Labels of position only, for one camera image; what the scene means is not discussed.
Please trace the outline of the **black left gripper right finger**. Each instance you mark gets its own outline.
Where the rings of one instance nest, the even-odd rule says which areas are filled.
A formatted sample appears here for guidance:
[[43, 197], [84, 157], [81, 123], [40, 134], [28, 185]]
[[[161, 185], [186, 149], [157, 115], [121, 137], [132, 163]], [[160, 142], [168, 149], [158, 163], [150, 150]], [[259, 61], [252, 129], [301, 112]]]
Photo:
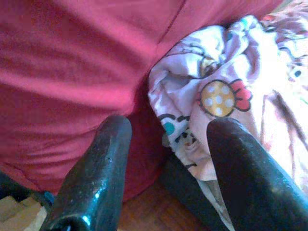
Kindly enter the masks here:
[[217, 118], [206, 136], [235, 230], [307, 230], [308, 198], [242, 124]]

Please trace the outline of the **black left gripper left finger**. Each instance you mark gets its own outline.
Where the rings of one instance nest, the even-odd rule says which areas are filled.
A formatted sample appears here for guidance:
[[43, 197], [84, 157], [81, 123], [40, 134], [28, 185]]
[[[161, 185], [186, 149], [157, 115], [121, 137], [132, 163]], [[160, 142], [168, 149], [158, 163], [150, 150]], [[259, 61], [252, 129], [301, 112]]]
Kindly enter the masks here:
[[116, 231], [123, 202], [130, 121], [105, 119], [72, 167], [45, 218], [42, 231]]

